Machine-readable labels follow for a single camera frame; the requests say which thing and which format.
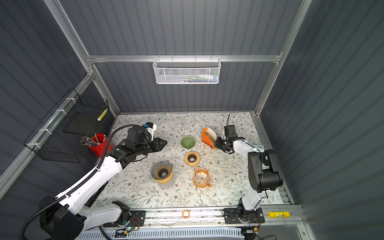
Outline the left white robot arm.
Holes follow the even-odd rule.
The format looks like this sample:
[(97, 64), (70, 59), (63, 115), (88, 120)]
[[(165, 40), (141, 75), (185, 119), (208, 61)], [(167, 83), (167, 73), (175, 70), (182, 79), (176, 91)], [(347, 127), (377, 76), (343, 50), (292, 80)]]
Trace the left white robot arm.
[(54, 240), (73, 240), (80, 233), (108, 223), (122, 227), (131, 226), (129, 207), (114, 201), (110, 207), (83, 211), (83, 207), (95, 200), (108, 181), (130, 163), (143, 160), (148, 154), (160, 152), (167, 141), (155, 138), (157, 126), (126, 125), (127, 137), (120, 145), (107, 148), (99, 163), (67, 190), (56, 197), (46, 197), (39, 206), (40, 227)]

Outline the grey glass dripper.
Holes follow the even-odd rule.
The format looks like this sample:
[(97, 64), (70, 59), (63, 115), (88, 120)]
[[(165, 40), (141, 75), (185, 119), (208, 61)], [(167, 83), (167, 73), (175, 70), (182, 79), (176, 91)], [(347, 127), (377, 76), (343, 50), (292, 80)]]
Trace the grey glass dripper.
[(155, 162), (151, 167), (151, 176), (157, 180), (165, 180), (173, 172), (173, 164), (168, 160), (161, 160)]

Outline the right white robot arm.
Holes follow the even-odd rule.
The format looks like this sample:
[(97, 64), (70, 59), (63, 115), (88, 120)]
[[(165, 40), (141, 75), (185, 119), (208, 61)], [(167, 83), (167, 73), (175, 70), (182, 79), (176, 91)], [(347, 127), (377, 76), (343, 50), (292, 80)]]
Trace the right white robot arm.
[(248, 161), (250, 188), (241, 198), (240, 205), (245, 211), (258, 208), (268, 191), (275, 191), (284, 183), (283, 174), (274, 150), (263, 150), (245, 141), (244, 138), (218, 137), (216, 148), (225, 153), (237, 153)]

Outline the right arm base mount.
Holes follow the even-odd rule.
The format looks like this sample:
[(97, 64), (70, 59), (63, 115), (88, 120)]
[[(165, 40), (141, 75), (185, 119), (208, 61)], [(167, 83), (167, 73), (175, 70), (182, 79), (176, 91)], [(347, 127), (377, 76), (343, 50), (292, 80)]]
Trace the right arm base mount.
[(225, 223), (233, 224), (263, 224), (265, 217), (261, 208), (256, 210), (246, 211), (240, 207), (237, 208), (224, 208), (222, 210)]

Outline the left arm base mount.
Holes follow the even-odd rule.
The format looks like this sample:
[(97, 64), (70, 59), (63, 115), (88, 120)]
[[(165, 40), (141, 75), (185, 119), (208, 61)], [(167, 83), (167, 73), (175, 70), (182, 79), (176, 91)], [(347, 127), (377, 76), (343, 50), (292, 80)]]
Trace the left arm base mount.
[(113, 223), (103, 224), (104, 228), (128, 228), (128, 227), (142, 227), (146, 218), (146, 211), (130, 211), (129, 213), (122, 213), (117, 221)]

